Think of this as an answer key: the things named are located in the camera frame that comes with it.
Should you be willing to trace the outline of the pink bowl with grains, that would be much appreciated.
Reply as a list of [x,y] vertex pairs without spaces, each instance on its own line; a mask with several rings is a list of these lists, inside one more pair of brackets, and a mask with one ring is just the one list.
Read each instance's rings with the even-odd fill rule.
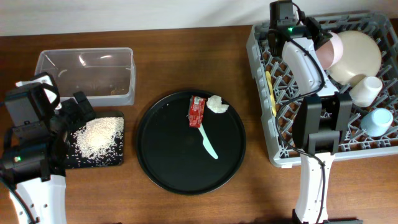
[[336,64],[343,56],[343,43],[340,37],[330,32],[332,37],[316,50],[318,60],[324,70]]

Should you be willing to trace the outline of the large cream bowl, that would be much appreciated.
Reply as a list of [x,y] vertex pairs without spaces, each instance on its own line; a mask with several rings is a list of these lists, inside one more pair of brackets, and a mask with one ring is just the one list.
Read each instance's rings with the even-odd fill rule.
[[381,51],[375,40],[360,31],[338,33],[343,44],[343,55],[328,71],[341,85],[357,85],[366,77],[375,77],[381,67]]

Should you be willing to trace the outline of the white cup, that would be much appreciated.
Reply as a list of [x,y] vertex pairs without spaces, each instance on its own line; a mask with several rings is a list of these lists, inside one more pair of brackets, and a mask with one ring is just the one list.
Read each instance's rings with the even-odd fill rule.
[[368,107],[382,90],[382,81],[377,77],[363,78],[349,92],[353,104],[358,107]]

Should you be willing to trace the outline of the yellow plastic knife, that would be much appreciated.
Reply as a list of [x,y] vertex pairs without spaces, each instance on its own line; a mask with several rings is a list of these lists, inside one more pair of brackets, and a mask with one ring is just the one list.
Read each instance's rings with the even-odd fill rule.
[[266,80],[267,80],[267,86],[269,88],[269,93],[270,93],[272,114],[273,114],[273,116],[276,116],[277,111],[276,111],[275,98],[274,98],[274,92],[273,92],[272,77],[271,77],[271,74],[269,71],[266,71]]

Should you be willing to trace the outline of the light blue cup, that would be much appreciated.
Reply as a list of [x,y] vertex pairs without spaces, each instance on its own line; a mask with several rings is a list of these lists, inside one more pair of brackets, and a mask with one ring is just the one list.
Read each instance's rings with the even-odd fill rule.
[[384,108],[378,108],[368,113],[362,120],[360,128],[371,137],[379,137],[387,132],[393,121],[392,113]]

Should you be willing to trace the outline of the red sauce packet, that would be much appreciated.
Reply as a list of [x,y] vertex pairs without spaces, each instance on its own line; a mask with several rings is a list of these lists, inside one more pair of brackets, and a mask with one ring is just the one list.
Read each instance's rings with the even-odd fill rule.
[[189,126],[191,128],[199,128],[203,119],[203,114],[205,110],[206,100],[199,96],[194,96],[190,98],[190,106],[188,110],[188,120]]

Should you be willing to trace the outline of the white tissue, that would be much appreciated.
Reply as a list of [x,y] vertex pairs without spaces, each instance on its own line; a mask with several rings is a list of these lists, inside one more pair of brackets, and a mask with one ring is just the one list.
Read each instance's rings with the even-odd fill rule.
[[212,112],[217,114],[225,113],[229,108],[229,105],[222,103],[222,97],[218,95],[209,97],[207,99],[206,105]]

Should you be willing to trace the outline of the mint green plastic knife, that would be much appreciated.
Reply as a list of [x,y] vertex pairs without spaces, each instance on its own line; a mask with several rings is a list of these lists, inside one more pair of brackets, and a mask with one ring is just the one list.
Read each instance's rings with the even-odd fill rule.
[[201,125],[201,126],[198,128],[198,130],[199,130],[199,132],[200,132],[200,134],[201,134],[201,136],[202,136],[202,138],[203,138],[202,144],[203,144],[204,148],[206,149],[207,153],[208,153],[213,159],[218,159],[218,155],[217,155],[217,153],[215,152],[213,146],[211,145],[211,142],[210,142],[210,140],[208,139],[208,136],[206,135],[204,126]]

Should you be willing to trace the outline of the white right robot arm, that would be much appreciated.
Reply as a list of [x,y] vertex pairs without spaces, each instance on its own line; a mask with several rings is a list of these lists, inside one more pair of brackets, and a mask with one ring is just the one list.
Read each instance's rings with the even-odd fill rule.
[[300,154],[300,193],[293,210],[295,223],[328,223],[326,209],[330,168],[344,139],[352,99],[340,93],[325,74],[316,51],[329,43],[332,34],[312,17],[302,24],[295,19],[276,22],[276,51],[291,69],[299,95],[281,106],[301,104],[292,126],[293,144]]

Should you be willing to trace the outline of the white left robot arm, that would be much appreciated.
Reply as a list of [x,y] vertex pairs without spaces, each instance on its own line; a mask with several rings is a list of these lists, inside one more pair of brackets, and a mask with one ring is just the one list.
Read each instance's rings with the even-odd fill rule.
[[82,92],[50,102],[45,90],[13,90],[5,105],[14,123],[4,137],[1,182],[9,189],[19,223],[66,223],[65,159],[69,135],[96,114]]

